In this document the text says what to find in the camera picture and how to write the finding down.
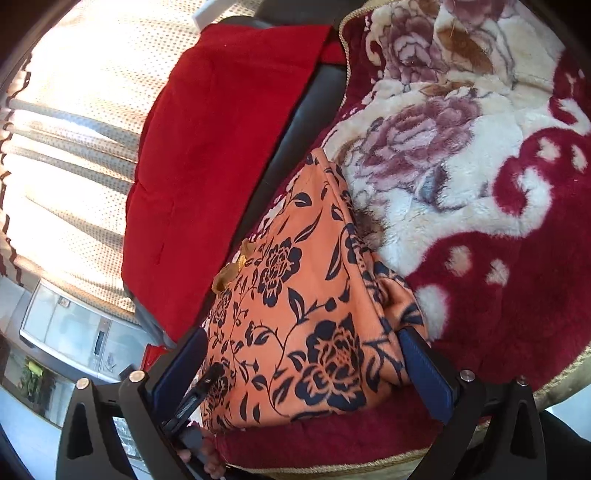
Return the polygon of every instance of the silver screw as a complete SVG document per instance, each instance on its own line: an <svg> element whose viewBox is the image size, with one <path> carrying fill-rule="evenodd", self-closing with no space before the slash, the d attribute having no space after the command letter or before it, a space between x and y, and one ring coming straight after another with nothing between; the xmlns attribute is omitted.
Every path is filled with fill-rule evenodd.
<svg viewBox="0 0 591 480"><path fill-rule="evenodd" d="M131 372L129 374L129 380L133 383L141 382L146 376L146 373L143 370L136 370L135 372Z"/></svg>
<svg viewBox="0 0 591 480"><path fill-rule="evenodd" d="M465 369L460 372L460 378L464 382L474 382L476 375L474 374L474 372L472 370Z"/></svg>
<svg viewBox="0 0 591 480"><path fill-rule="evenodd" d="M90 385L90 380L87 378L81 378L78 380L78 382L76 382L76 388L78 390L84 390L86 387L88 387L88 385Z"/></svg>

